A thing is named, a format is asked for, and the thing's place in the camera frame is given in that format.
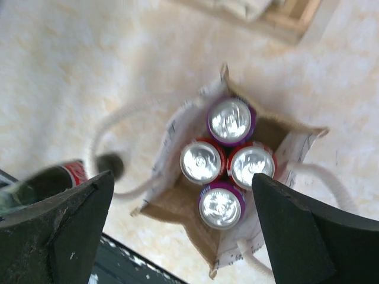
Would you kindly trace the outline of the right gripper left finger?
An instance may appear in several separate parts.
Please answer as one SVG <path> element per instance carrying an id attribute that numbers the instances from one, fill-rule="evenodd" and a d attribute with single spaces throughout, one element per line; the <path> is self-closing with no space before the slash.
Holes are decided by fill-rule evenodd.
<path id="1" fill-rule="evenodd" d="M 114 192 L 112 172 L 1 216 L 1 283 L 88 283 Z"/>

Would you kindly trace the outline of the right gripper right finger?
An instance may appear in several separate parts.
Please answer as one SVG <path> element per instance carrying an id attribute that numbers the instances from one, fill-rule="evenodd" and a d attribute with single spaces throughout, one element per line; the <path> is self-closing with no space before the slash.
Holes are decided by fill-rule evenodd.
<path id="1" fill-rule="evenodd" d="M 276 283 L 378 283 L 378 221 L 263 173 L 252 191 Z"/>

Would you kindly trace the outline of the glass cola bottle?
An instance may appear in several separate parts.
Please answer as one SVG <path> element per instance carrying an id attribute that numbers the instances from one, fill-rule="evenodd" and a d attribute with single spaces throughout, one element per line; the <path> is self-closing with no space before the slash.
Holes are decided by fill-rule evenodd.
<path id="1" fill-rule="evenodd" d="M 74 188 L 89 178 L 82 160 L 50 166 L 24 180 L 1 172 L 1 221 L 5 216 Z"/>

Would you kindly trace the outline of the purple Fanta can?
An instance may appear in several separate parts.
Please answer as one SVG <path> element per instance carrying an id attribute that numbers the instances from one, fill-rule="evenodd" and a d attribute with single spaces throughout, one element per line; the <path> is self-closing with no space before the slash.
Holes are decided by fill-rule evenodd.
<path id="1" fill-rule="evenodd" d="M 240 97 L 222 98 L 209 107 L 205 121 L 209 135 L 216 142 L 233 147 L 252 136 L 256 126 L 256 111 Z"/>
<path id="2" fill-rule="evenodd" d="M 229 182 L 206 185 L 198 197 L 198 211 L 206 225 L 217 230 L 229 230 L 244 216 L 245 194 Z"/>

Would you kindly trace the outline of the red cola can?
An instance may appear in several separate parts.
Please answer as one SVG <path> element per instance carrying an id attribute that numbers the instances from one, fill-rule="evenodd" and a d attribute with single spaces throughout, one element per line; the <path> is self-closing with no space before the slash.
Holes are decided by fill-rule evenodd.
<path id="1" fill-rule="evenodd" d="M 219 180 L 226 171 L 226 153 L 210 138 L 196 138 L 182 150 L 179 165 L 192 183 L 206 185 Z"/>
<path id="2" fill-rule="evenodd" d="M 250 141 L 232 150 L 227 158 L 226 172 L 229 179 L 241 189 L 251 191 L 254 174 L 264 173 L 274 177 L 277 159 L 266 145 Z"/>

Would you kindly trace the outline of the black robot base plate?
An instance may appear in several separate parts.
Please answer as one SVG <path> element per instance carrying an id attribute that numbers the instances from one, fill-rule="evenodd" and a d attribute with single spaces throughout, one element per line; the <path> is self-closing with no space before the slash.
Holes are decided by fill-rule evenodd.
<path id="1" fill-rule="evenodd" d="M 88 280 L 97 284 L 186 284 L 112 237 L 102 234 Z"/>

